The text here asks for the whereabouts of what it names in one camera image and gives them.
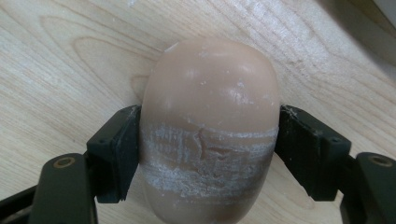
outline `wooden table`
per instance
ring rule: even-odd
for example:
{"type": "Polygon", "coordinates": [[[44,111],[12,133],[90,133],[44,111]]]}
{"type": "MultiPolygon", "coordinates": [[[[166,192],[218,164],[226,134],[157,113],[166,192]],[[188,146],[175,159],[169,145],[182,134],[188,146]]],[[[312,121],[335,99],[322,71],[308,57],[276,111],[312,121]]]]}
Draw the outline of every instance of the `wooden table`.
{"type": "MultiPolygon", "coordinates": [[[[37,183],[41,166],[141,104],[150,70],[179,40],[219,36],[267,55],[282,103],[298,106],[362,151],[396,158],[396,31],[369,0],[1,0],[0,199],[37,183]]],[[[101,223],[161,223],[138,173],[101,223]]],[[[341,223],[274,156],[243,224],[341,223]]]]}

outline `soap bar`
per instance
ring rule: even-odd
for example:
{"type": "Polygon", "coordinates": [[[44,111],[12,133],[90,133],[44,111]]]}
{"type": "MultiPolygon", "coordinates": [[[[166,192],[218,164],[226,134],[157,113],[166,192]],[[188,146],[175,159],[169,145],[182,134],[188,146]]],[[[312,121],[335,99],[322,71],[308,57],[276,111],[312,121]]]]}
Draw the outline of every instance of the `soap bar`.
{"type": "Polygon", "coordinates": [[[165,223],[236,223],[274,152],[279,97],[259,51],[227,39],[181,41],[151,76],[140,120],[149,206],[165,223]]]}

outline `wooden surface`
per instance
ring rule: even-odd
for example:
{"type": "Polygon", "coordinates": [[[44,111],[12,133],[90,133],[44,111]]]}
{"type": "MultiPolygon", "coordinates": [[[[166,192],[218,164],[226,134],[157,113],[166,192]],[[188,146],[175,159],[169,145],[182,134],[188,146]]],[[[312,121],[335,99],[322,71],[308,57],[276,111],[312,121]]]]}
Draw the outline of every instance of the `wooden surface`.
{"type": "MultiPolygon", "coordinates": [[[[114,112],[141,103],[163,51],[196,36],[259,49],[283,103],[347,137],[353,155],[396,158],[396,33],[370,3],[0,0],[0,199],[36,184],[49,159],[83,153],[114,112]]],[[[161,223],[140,178],[126,202],[98,205],[101,223],[161,223]]],[[[340,199],[313,202],[274,156],[240,223],[341,223],[340,199]]]]}

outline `brown oval object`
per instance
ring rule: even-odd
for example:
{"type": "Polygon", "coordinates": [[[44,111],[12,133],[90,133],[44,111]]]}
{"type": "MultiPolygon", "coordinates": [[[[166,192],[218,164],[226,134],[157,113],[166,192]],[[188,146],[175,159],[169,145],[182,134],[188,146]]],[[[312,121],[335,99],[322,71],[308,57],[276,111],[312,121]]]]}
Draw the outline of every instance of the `brown oval object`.
{"type": "Polygon", "coordinates": [[[148,80],[140,167],[166,223],[236,223],[254,204],[273,155],[276,73],[257,50],[230,40],[182,41],[148,80]]]}

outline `black plastic part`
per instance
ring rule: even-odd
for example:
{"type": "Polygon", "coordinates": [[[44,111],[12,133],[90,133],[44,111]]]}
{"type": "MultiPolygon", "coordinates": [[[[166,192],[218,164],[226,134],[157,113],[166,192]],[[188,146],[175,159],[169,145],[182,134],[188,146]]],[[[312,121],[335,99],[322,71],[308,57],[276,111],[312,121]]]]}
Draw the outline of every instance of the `black plastic part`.
{"type": "Polygon", "coordinates": [[[395,160],[363,152],[356,157],[351,179],[355,192],[347,192],[342,201],[344,223],[396,223],[395,160]]]}
{"type": "Polygon", "coordinates": [[[320,120],[290,106],[280,107],[275,153],[315,201],[333,201],[351,143],[320,120]]]}
{"type": "Polygon", "coordinates": [[[41,171],[29,224],[97,223],[88,169],[83,155],[65,154],[41,171]]]}
{"type": "Polygon", "coordinates": [[[140,105],[118,111],[87,143],[99,203],[125,200],[138,164],[140,105]]]}
{"type": "Polygon", "coordinates": [[[27,223],[33,198],[35,197],[35,186],[21,191],[0,202],[0,223],[17,224],[27,223]]]}

